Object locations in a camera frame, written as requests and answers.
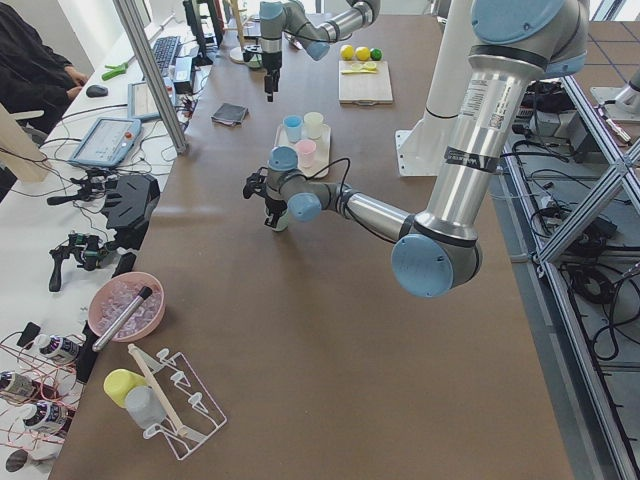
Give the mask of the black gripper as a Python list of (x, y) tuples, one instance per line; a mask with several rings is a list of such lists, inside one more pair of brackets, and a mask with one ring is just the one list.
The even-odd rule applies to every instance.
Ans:
[(287, 211), (287, 203), (284, 200), (272, 198), (270, 195), (265, 197), (265, 221), (267, 227), (277, 227), (282, 216)]
[(266, 99), (268, 102), (273, 102), (274, 94), (278, 92), (278, 79), (282, 68), (282, 51), (263, 51), (262, 64), (267, 73), (264, 77)]

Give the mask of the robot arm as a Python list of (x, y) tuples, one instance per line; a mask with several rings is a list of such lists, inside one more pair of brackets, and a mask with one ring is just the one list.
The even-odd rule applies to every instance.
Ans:
[(267, 172), (245, 196), (265, 202), (265, 223), (281, 231), (332, 210), (393, 243), (398, 283), (419, 297), (437, 297), (471, 280), (482, 251), (474, 222), (527, 87), (580, 70), (586, 58), (585, 1), (455, 1), (447, 13), (438, 61), (468, 65), (458, 108), (427, 207), (400, 210), (349, 187), (301, 172), (289, 146), (275, 147)]
[(319, 25), (314, 25), (300, 1), (261, 1), (259, 8), (261, 59), (266, 71), (264, 91), (268, 102), (279, 90), (283, 35), (296, 39), (315, 61), (322, 59), (330, 45), (345, 40), (353, 32), (374, 23), (380, 1), (348, 1), (350, 8)]

